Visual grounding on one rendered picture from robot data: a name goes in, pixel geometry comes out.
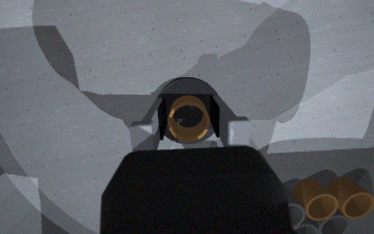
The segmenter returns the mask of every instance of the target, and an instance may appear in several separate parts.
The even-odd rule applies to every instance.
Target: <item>orange ring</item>
[[[203,112],[203,117],[200,123],[190,128],[182,127],[173,117],[177,109],[187,105],[195,106]],[[208,117],[206,106],[198,97],[182,96],[172,103],[168,115],[168,129],[174,137],[184,141],[198,140],[205,136],[209,127],[210,118]]]

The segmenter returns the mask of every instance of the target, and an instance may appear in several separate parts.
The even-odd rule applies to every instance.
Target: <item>orange tube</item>
[[[328,189],[338,199],[338,209],[348,218],[367,215],[374,207],[374,197],[348,177],[334,179]]]
[[[186,128],[179,125],[173,115],[175,111],[183,106],[195,106],[203,112],[202,121],[194,127]],[[210,118],[208,116],[205,104],[198,98],[194,96],[183,96],[176,99],[169,110],[168,115],[168,129],[171,134],[184,141],[194,141],[205,136],[210,126]]]
[[[296,184],[293,195],[304,207],[307,217],[312,220],[328,219],[338,210],[337,198],[314,178],[306,178]]]

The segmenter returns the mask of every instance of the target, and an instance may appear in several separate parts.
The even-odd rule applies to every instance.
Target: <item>copper pipe fitting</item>
[[[173,115],[175,111],[183,106],[195,106],[203,112],[202,121],[194,127],[186,128],[179,125]],[[183,96],[176,99],[169,110],[168,115],[168,129],[171,134],[184,141],[194,141],[205,136],[210,126],[210,118],[208,116],[205,104],[198,98],[194,96]]]
[[[330,218],[338,210],[337,198],[317,179],[306,178],[293,188],[293,195],[304,207],[307,217],[321,221]]]
[[[374,207],[374,197],[348,177],[334,179],[328,189],[338,199],[338,209],[348,218],[367,215]]]

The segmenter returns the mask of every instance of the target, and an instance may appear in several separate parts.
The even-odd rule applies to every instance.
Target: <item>gray floor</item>
[[[1,0],[0,233],[97,233],[129,124],[178,76],[251,120],[283,182],[362,170],[374,195],[373,1]]]

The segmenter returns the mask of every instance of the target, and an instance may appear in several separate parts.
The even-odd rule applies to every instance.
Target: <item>gray surface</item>
[[[282,181],[368,169],[374,192],[374,1],[278,2],[285,11],[240,1],[36,0],[33,24],[55,26],[64,44],[44,49],[31,27],[0,24],[1,168],[39,179],[42,213],[53,223],[71,233],[98,232],[100,194],[131,151],[129,123],[144,116],[166,81],[201,74],[235,114],[253,117],[250,144],[262,148]],[[28,7],[24,2],[25,13]],[[302,21],[286,27],[284,16]],[[261,34],[273,28],[284,33],[280,40],[275,31]],[[284,43],[292,40],[286,30],[300,33],[300,44]],[[273,39],[283,44],[264,44]],[[293,58],[304,62],[282,57],[298,45],[305,50]],[[48,55],[52,46],[67,50]],[[249,53],[252,46],[264,54]],[[288,68],[298,77],[293,89],[281,87],[286,77],[246,83],[252,73],[275,77]],[[335,111],[340,104],[345,114]],[[273,136],[286,141],[269,145],[268,154]],[[373,233],[374,209],[351,224],[351,233]]]

